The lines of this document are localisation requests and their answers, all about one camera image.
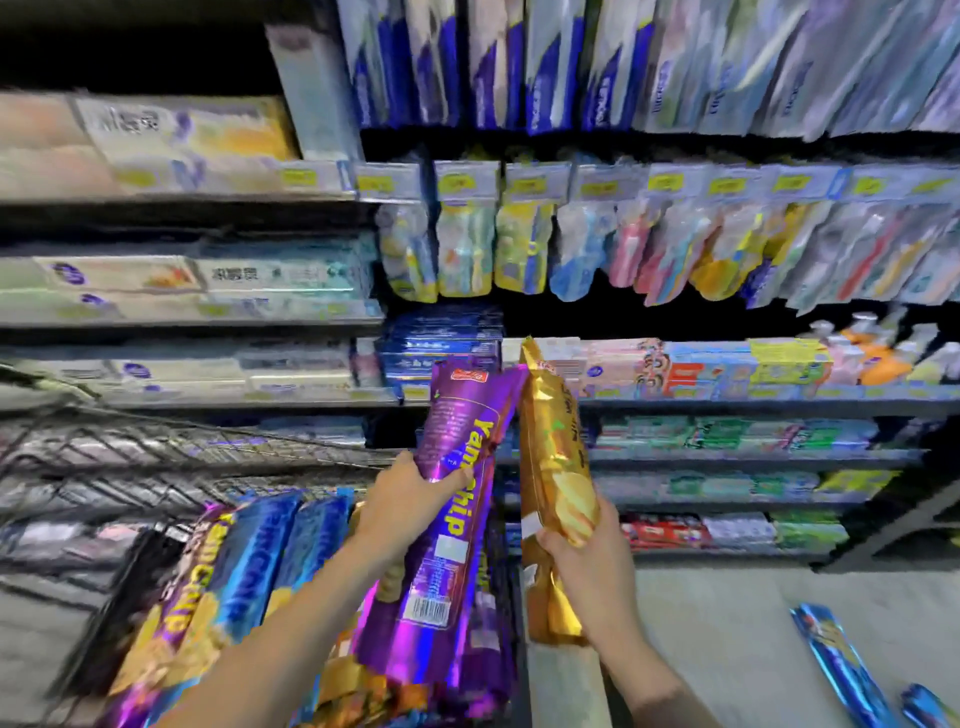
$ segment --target gray floor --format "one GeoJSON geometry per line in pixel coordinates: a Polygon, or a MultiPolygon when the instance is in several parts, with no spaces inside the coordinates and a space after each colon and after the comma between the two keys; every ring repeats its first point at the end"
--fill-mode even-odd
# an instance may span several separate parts
{"type": "MultiPolygon", "coordinates": [[[[658,568],[636,591],[651,642],[726,728],[852,725],[790,619],[801,601],[833,610],[892,704],[911,682],[960,695],[957,573],[658,568]]],[[[530,670],[535,728],[612,724],[592,650],[532,645],[530,670]]]]}

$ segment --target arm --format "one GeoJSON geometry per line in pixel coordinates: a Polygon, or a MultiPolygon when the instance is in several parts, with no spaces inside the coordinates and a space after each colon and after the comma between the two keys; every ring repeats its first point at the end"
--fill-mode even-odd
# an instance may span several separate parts
{"type": "Polygon", "coordinates": [[[554,531],[537,534],[557,565],[566,595],[637,728],[721,728],[690,688],[643,637],[630,546],[616,509],[601,517],[583,548],[554,531]]]}
{"type": "Polygon", "coordinates": [[[287,604],[224,650],[157,728],[286,725],[364,595],[466,485],[462,471],[426,482],[403,452],[377,477],[356,535],[287,604]]]}

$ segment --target barcode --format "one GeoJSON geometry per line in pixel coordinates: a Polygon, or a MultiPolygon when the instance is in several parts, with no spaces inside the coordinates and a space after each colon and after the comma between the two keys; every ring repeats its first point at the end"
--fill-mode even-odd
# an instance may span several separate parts
{"type": "Polygon", "coordinates": [[[408,621],[429,624],[431,627],[446,627],[450,616],[448,599],[431,599],[426,596],[411,596],[403,609],[403,618],[408,621]]]}

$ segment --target foil packaging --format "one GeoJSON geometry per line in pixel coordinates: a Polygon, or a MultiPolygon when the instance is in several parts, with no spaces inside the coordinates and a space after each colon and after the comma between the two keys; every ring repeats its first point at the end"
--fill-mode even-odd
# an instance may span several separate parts
{"type": "Polygon", "coordinates": [[[586,644],[553,559],[534,535],[549,528],[582,546],[600,519],[587,446],[574,399],[562,376],[542,360],[533,339],[520,347],[530,376],[520,397],[520,528],[530,639],[586,644]]]}
{"type": "Polygon", "coordinates": [[[853,724],[858,728],[896,728],[897,720],[883,693],[830,609],[801,604],[790,614],[853,724]]]}
{"type": "Polygon", "coordinates": [[[960,715],[923,685],[911,685],[901,696],[903,715],[918,728],[957,728],[960,715]]]}
{"type": "Polygon", "coordinates": [[[283,493],[252,500],[236,512],[147,725],[155,724],[185,690],[199,683],[225,647],[238,644],[263,620],[300,501],[299,492],[283,493]]]}
{"type": "Polygon", "coordinates": [[[194,524],[176,572],[140,627],[110,688],[110,703],[97,728],[141,728],[146,724],[163,675],[183,642],[234,518],[232,508],[210,505],[194,524]]]}
{"type": "MultiPolygon", "coordinates": [[[[333,497],[305,503],[294,517],[287,546],[276,572],[274,591],[264,619],[308,584],[347,537],[353,489],[340,488],[333,497]]],[[[290,725],[309,723],[320,704],[321,675],[291,718],[290,725]]]]}
{"type": "Polygon", "coordinates": [[[458,468],[469,470],[471,478],[407,551],[401,598],[387,602],[374,593],[365,600],[354,655],[371,672],[406,685],[447,680],[461,613],[473,600],[474,557],[492,490],[488,456],[503,439],[526,377],[525,367],[498,374],[449,362],[435,366],[415,459],[427,480],[458,468]]]}

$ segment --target gold chip bag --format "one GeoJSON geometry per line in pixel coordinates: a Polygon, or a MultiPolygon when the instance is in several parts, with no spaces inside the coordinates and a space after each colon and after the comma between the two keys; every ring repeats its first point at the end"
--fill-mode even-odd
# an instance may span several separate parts
{"type": "Polygon", "coordinates": [[[553,559],[534,538],[545,527],[582,546],[600,520],[577,401],[531,338],[520,348],[520,363],[530,370],[519,406],[520,529],[530,639],[586,644],[553,559]]]}

